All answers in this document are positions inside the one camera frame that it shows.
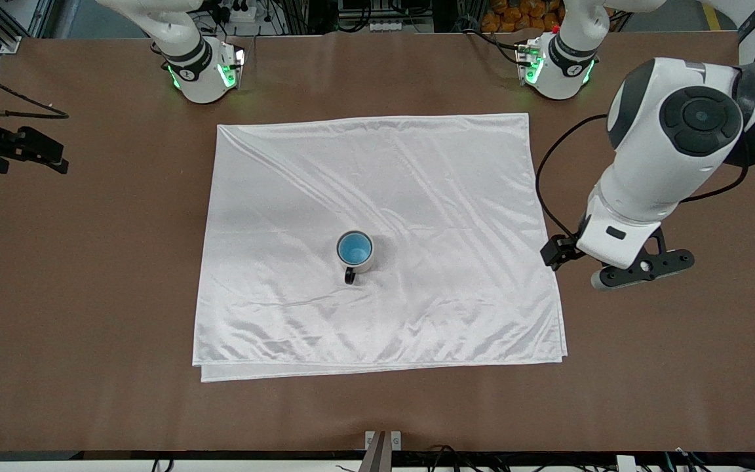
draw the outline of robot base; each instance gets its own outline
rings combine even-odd
[[[215,102],[228,90],[238,87],[241,81],[243,49],[239,48],[236,51],[235,46],[211,36],[204,40],[212,46],[213,57],[206,69],[200,72],[197,80],[186,81],[168,67],[171,77],[174,78],[174,87],[195,104]]]
[[[520,81],[523,85],[535,88],[541,95],[553,100],[565,100],[575,96],[587,81],[590,71],[596,63],[596,58],[590,65],[572,66],[566,75],[558,68],[551,57],[549,47],[555,33],[543,33],[535,39],[530,39],[525,46],[518,49],[518,61],[527,62],[528,66],[518,66]]]

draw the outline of brown table surface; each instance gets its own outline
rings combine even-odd
[[[755,450],[755,167],[681,206],[668,244],[695,267],[597,292],[594,260],[558,272],[563,364],[200,382],[192,331],[218,123],[527,111],[534,158],[654,56],[732,64],[734,33],[622,33],[576,98],[522,89],[495,48],[461,35],[260,38],[243,90],[195,105],[145,40],[26,40],[0,81],[71,114],[32,125],[67,176],[0,176],[0,450],[362,447]],[[0,107],[26,109],[0,92]],[[600,123],[551,159],[545,196],[575,225],[611,162]],[[707,189],[737,174],[724,167]]]

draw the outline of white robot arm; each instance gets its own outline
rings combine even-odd
[[[237,86],[243,50],[203,37],[189,11],[202,0],[98,0],[151,36],[168,62],[174,86],[196,104],[209,104]]]
[[[608,137],[616,158],[590,193],[576,234],[554,236],[543,248],[553,269],[588,254],[606,264],[593,285],[609,289],[688,268],[694,262],[689,251],[665,251],[660,223],[723,162],[744,169],[755,165],[755,0],[707,3],[742,25],[742,65],[657,58],[626,77],[608,111]],[[567,3],[565,19],[571,18],[572,5]],[[535,46],[536,59],[547,62],[563,41],[575,42],[566,38],[582,38],[579,44],[595,50],[584,35],[566,33],[567,26],[564,23],[558,35],[564,39],[547,40],[547,49]],[[575,50],[566,46],[569,52]],[[555,66],[559,60],[549,62],[535,69],[536,83],[527,81],[551,98],[578,92],[578,75],[567,77],[566,69]],[[659,254],[642,248],[652,237],[659,240]]]
[[[627,12],[651,12],[666,0],[569,0],[567,15],[557,33],[543,33],[520,49],[524,84],[543,96],[563,100],[574,96],[590,78],[596,50],[608,34],[605,7]]]

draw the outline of white cloth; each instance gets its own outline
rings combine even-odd
[[[375,242],[343,281],[342,233]],[[528,116],[219,126],[195,322],[204,382],[560,362]]]

